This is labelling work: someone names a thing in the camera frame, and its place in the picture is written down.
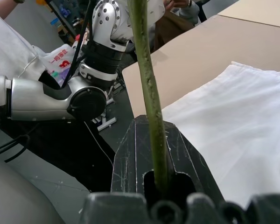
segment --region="white cloth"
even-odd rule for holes
[[[0,18],[0,75],[38,80],[44,71],[33,47]]]
[[[205,158],[226,200],[246,206],[252,195],[280,193],[280,72],[232,62],[162,113]]]

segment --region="robotic arm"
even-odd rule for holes
[[[148,27],[164,14],[162,0],[148,1]],[[105,93],[133,36],[125,0],[101,0],[92,14],[93,38],[82,46],[85,59],[61,90],[27,79],[0,76],[0,120],[93,119],[105,109]]]

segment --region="beige table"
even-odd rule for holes
[[[213,16],[152,54],[161,106],[218,76],[231,61],[280,71],[280,28]],[[138,64],[123,70],[135,117],[145,114]]]
[[[239,0],[219,15],[280,27],[280,0]]]

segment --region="gray floor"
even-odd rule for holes
[[[236,1],[211,0],[203,8],[206,16],[209,18]],[[130,58],[125,58],[124,63],[129,64]],[[120,92],[114,97],[114,100],[115,103],[109,105],[107,111],[110,117],[115,116],[117,118],[117,122],[103,130],[101,135],[116,151],[133,119],[133,114],[126,91]],[[10,138],[0,131],[0,146],[9,140]],[[17,146],[0,155],[0,157],[2,159],[8,158],[20,149],[21,147]],[[88,191],[75,178],[28,150],[10,162],[9,166],[21,173],[49,198],[66,224],[78,223],[79,212]]]

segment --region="person's hand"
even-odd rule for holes
[[[171,10],[172,8],[185,8],[188,7],[189,1],[191,0],[163,0],[166,10]]]

